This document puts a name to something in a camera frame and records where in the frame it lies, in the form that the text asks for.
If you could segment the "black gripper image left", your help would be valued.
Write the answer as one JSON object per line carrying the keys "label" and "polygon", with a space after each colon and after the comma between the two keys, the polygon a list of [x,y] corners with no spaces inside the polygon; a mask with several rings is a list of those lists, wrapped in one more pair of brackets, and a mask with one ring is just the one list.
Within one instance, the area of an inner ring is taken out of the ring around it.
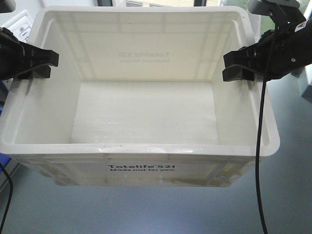
{"label": "black gripper image left", "polygon": [[[26,61],[26,54],[30,53],[30,67],[36,68],[26,71],[22,63]],[[53,50],[32,47],[18,40],[7,28],[0,28],[0,79],[9,80],[17,77],[20,80],[33,78],[50,78],[50,66],[58,67],[59,54]]]}

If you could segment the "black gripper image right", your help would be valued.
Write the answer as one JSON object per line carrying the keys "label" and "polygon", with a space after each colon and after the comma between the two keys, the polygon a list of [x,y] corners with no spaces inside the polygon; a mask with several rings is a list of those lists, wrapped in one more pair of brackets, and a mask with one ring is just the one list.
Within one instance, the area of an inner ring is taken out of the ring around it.
{"label": "black gripper image right", "polygon": [[265,74],[266,66],[268,66],[268,76],[272,79],[280,79],[293,70],[312,63],[311,19],[291,27],[289,33],[278,36],[271,51],[272,40],[273,36],[261,39],[253,47],[251,59],[246,48],[225,54],[223,56],[225,65],[222,71],[223,81],[254,81],[254,73],[244,69],[249,68],[250,65],[253,71],[260,75]]}

